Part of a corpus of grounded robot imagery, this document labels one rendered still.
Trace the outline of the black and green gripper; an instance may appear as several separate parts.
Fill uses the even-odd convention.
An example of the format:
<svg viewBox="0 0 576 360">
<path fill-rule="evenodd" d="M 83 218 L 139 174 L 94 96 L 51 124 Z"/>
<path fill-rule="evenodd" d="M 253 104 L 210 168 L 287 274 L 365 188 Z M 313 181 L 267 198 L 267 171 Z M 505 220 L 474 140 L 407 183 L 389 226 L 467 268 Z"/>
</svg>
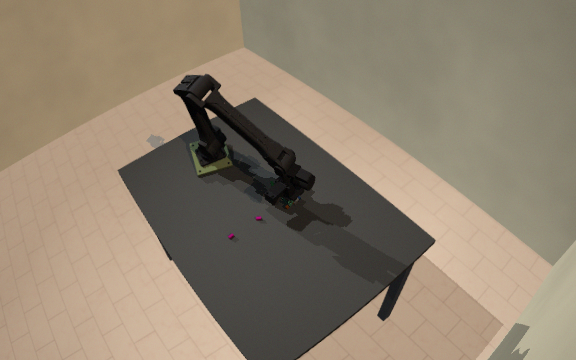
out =
<svg viewBox="0 0 576 360">
<path fill-rule="evenodd" d="M 281 181 L 281 180 L 280 180 L 280 181 Z M 281 181 L 281 182 L 282 182 L 282 181 Z M 282 183 L 283 183 L 283 182 L 282 182 Z M 293 184 L 293 182 L 292 182 L 292 183 L 288 183 L 288 184 L 287 184 L 287 183 L 283 183 L 283 184 L 285 184 L 285 185 L 291 185 L 291 184 Z M 282 199 L 287 205 L 289 205 L 289 207 L 291 207 L 292 204 L 293 204 L 293 202 L 297 199 L 297 197 L 298 197 L 299 195 L 301 196 L 303 193 L 304 193 L 304 189 L 295 185 L 295 193 L 294 193 L 290 198 L 288 198 L 288 197 L 286 197 L 285 195 L 283 195 L 281 199 Z"/>
</svg>

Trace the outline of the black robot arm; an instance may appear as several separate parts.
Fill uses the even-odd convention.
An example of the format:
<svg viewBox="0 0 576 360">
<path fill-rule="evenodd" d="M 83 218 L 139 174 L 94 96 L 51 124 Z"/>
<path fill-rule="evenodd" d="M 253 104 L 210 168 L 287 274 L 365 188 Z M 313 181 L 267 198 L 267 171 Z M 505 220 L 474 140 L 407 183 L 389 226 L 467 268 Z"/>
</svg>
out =
<svg viewBox="0 0 576 360">
<path fill-rule="evenodd" d="M 207 108 L 251 144 L 274 169 L 275 174 L 279 176 L 275 180 L 275 184 L 264 193 L 265 200 L 269 204 L 277 206 L 283 196 L 281 191 L 284 191 L 282 193 L 290 198 L 295 193 L 295 185 L 307 191 L 311 190 L 315 182 L 315 176 L 302 169 L 300 165 L 295 164 L 296 156 L 294 151 L 283 147 L 265 135 L 224 99 L 218 91 L 220 87 L 221 84 L 219 82 L 209 74 L 205 74 L 204 76 L 186 75 L 181 84 L 179 83 L 173 89 L 174 94 L 180 96 L 183 100 L 198 131 L 200 141 L 195 153 L 201 167 L 226 157 L 223 148 L 226 146 L 224 142 L 227 138 L 219 127 L 211 124 L 205 110 Z M 202 100 L 209 90 L 214 91 L 205 100 Z M 285 185 L 280 180 L 283 183 L 293 182 L 293 184 Z"/>
</svg>

